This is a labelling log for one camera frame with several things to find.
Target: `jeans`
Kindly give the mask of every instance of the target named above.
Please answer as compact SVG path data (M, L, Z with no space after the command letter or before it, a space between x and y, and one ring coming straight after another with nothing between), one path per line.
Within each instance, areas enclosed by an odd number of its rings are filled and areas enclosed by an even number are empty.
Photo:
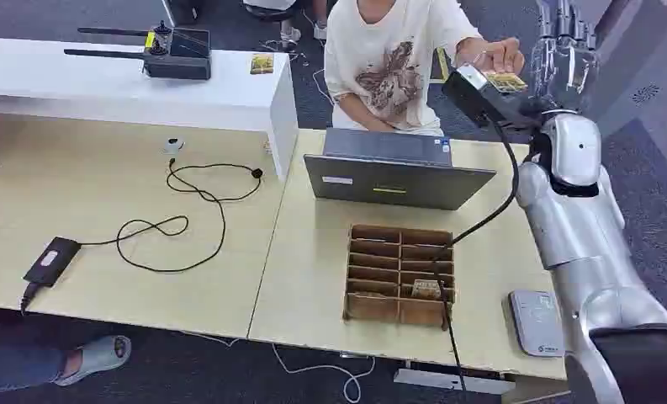
M0 392L51 383L65 365L66 353L60 349L0 343Z

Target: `person's foot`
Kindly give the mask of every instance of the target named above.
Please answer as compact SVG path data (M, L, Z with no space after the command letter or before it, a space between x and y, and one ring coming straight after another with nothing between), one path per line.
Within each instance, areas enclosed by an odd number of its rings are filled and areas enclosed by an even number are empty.
M301 31L299 29L291 27L291 29L288 32L281 31L281 40L287 40L288 42L294 42L297 44L299 43L300 39L301 39Z
M131 352L132 342L122 335L110 335L87 343L75 352L75 356L69 357L63 377L54 383L72 385L93 373L119 368L128 361Z
M328 30L327 26L321 27L319 23L315 23L313 27L313 37L317 40L326 40L326 31Z

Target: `cardboard compartment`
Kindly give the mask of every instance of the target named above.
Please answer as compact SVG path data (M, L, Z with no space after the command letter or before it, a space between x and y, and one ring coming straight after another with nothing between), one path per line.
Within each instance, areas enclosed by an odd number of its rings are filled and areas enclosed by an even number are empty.
M378 282L400 282L400 273L392 269L378 269L357 267L351 265L348 267L348 279L377 280Z
M348 255L348 264L368 268L399 269L400 261L398 258L351 252Z
M416 280L437 284L435 269L445 292L454 302L453 250L441 250L452 239L445 231L400 229L355 225L348 243L347 287L343 318L399 322L447 328L443 304L432 288L420 285L412 296Z
M397 321L398 285L372 280L348 280L344 318Z
M389 242L369 242L366 240L351 240L351 253L377 255L380 257L395 258L400 254L400 245Z
M349 293L346 295L346 310L343 318L397 322L398 301L397 299L381 299Z
M442 250L439 247L402 246L402 259L407 261L452 261L452 249Z
M400 233L405 245L442 247L452 240L452 233L446 231L401 229Z
M436 262L434 263L434 267L432 266L431 261L403 261L400 263L400 270L402 271L427 272L429 274L434 274L434 269L440 274L454 274L454 264L452 264L451 261Z
M400 322L447 329L441 301L400 299Z
M351 229L351 239L400 244L400 230L392 227L355 225Z
M454 277L449 274L440 274L442 282L446 288L454 288ZM429 272L400 272L401 284L415 284L416 280L434 280L437 282L437 276Z
M373 297L398 297L398 285L377 280L350 279L346 292Z

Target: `table surface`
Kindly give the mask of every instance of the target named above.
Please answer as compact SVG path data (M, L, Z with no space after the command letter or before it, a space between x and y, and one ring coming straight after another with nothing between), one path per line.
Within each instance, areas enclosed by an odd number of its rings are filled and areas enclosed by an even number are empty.
M267 108L289 58L275 53L273 73L252 75L251 56L261 52L212 50L209 80L152 80L140 74L142 61L71 56L63 53L68 48L142 52L132 45L0 38L0 95Z
M312 348L454 364L446 332L435 327L343 321L347 240L352 224L452 231L486 217L509 193L511 165L501 144L453 141L459 167L497 175L459 211L425 210L313 198L303 162L320 153L323 134L302 130L278 213L249 338ZM522 157L526 146L515 146ZM564 379L561 359L525 355L514 333L509 292L553 290L526 217L514 203L454 251L457 301L453 327L462 365Z
M263 133L0 115L0 307L18 307L23 275L55 236L108 240L127 220L185 214L190 229L180 237L149 232L123 242L124 253L158 268L210 254L222 226L218 209L165 185L169 157L161 149L174 136L186 140L177 164L238 162L273 173ZM303 155L320 152L322 145L322 131L302 130L285 187L265 175L252 197L226 204L225 246L201 267L153 274L123 262L113 245L84 247L30 309L453 364L447 334L439 328L341 319L347 233L353 223L459 233L509 191L511 169L502 146L453 141L458 166L499 173L460 211L446 212L315 199ZM525 147L515 150L521 156ZM183 174L217 196L244 194L254 184L248 175L227 168ZM512 290L553 289L516 204L455 247L455 276L453 325L464 366L564 378L561 360L521 352L504 308Z
M266 135L256 132L0 115L0 307L18 307L22 277L56 236L104 241L130 219L187 215L189 230L181 236L147 232L123 242L124 253L158 268L210 255L220 239L218 208L165 184L169 156L162 148L174 136L186 141L176 166L235 162L265 173L254 195L225 204L221 253L186 273L154 274L125 263L114 245L84 247L29 309L246 337L283 192L263 148ZM256 183L232 168L182 176L219 197L245 194Z

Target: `black cable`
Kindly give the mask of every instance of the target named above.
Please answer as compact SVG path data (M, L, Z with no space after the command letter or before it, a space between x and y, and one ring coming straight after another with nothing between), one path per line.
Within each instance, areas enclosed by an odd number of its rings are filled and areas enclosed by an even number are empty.
M26 317L26 308L29 307L31 301L36 297L36 293L38 293L40 289L41 285L35 282L29 282L29 285L26 286L24 296L21 298L21 306L19 307L21 310L21 316Z
M462 385L462 392L467 392L467 386L464 383L464 371L462 369L462 365L459 361L459 352L457 351L457 342L454 339L454 330L452 329L452 320L449 316L449 311L451 309L451 305L449 303L449 298L447 297L447 292L445 292L444 288L444 281L442 280L442 277L440 276L439 270L437 270L437 262L442 259L442 257L445 256L447 250L457 244L458 242L461 242L463 239L465 239L467 236L471 235L475 231L479 230L480 228L484 227L487 223L491 222L493 219L496 218L496 216L501 215L501 212L506 210L506 208L511 205L512 202L514 202L514 198L516 197L516 192L519 190L519 165L516 162L516 156L514 155L514 151L511 149L511 144L509 143L509 138L506 136L506 133L504 133L504 130L501 128L499 123L489 120L494 126L495 132L499 137L501 138L501 142L504 144L504 148L506 149L506 153L509 155L509 158L511 160L511 165L512 169L514 171L514 175L511 180L511 192L509 193L509 196L506 197L506 200L498 207L496 208L495 211L493 211L491 214L489 214L487 217L485 217L482 221L477 223L476 225L470 227L467 229L465 232L460 234L457 237L454 237L451 241L447 242L444 246L440 247L439 252L435 256L435 258L432 260L430 264L430 268L432 272L435 274L435 278L437 279L437 286L440 288L440 299L442 300L443 304L443 310L442 310L442 317L444 320L444 323L447 324L447 330L449 331L449 340L452 343L452 351L454 352L454 361L457 365L457 369L459 369L459 382Z
M185 272L185 271L188 271L189 269L196 268L199 265L202 265L203 263L206 263L210 259L216 257L217 254L220 253L221 248L224 246L224 240L225 240L225 235L226 235L226 218L225 218L225 215L224 215L224 207L222 206L222 203L223 202L235 202L235 201L238 201L238 200L245 199L245 198L249 197L250 195L252 195L253 193L255 193L257 190L259 190L259 187L261 187L261 185L262 185L263 171L259 168L250 168L250 167L242 166L242 165L239 165L239 164L227 164L227 163L215 163L215 164L208 164L208 165L205 165L205 166L197 166L197 165L182 166L182 167L179 167L177 169L172 170L172 165L174 164L174 162L175 162L175 159L171 158L170 163L168 165L168 168L169 168L170 172L167 175L167 179L166 179L167 187L169 187L170 189L172 189L174 191L182 192L182 193L185 193L185 194L187 194L187 193L197 193L200 198L206 200L207 202L215 203L219 207L220 216L221 216L221 220L222 220L222 232L221 232L221 236L220 236L220 241L217 245L217 248L214 250L214 252L212 252L207 258L204 258L204 259L202 259L202 260L200 260L196 263L188 265L187 267L184 267L184 268L176 268L176 269L158 269L158 268L149 267L149 266L141 264L141 263L133 262L132 260L130 260L129 258L127 258L123 254L123 250L120 246L120 242L122 242L124 240L127 240L131 237L137 236L138 234L140 234L144 231L157 229L162 235L167 236L167 237L174 237L174 236L178 236L178 235L184 233L187 230L187 228L189 227L189 218L187 218L187 216L185 216L185 215L173 216L173 217L170 217L168 219L165 219L164 221L159 221L157 223L151 223L149 221L144 221L142 219L133 219L131 221L126 221L120 227L120 229L118 230L118 234L115 236L114 239L107 240L107 241L104 241L104 242L84 242L84 243L81 243L81 245L82 246L104 246L104 245L107 245L107 244L113 244L114 243L115 247L118 249L118 254L120 255L120 257L126 263L129 263L130 265L132 265L134 267L137 267L137 268L143 268L143 269L147 269L148 271L157 272L157 273L173 274L173 273ZM254 177L254 179L257 180L257 185L251 191L247 192L243 196L239 196L239 197L236 197L236 198L221 198L221 199L219 199L219 198L215 197L214 195L212 195L209 191L207 191L205 189L200 189L197 186L185 181L184 179L182 179L182 177L177 175L177 173L179 173L180 171L187 170L187 169L190 169L190 168L212 168L212 167L235 167L235 168L242 168L242 169L248 170L249 173L251 174L251 176ZM189 188L188 189L180 189L180 188L174 187L170 183L170 178L175 178L177 181L187 185ZM171 221L179 221L179 220L184 221L184 226L178 231L168 232L168 231L161 228L161 226L166 224L166 223L169 223ZM128 226L130 226L134 223L144 223L144 224L147 225L147 227L145 227L143 229L140 229L138 231L135 231L133 233L130 233L126 236L123 236L123 231L125 231L125 229Z

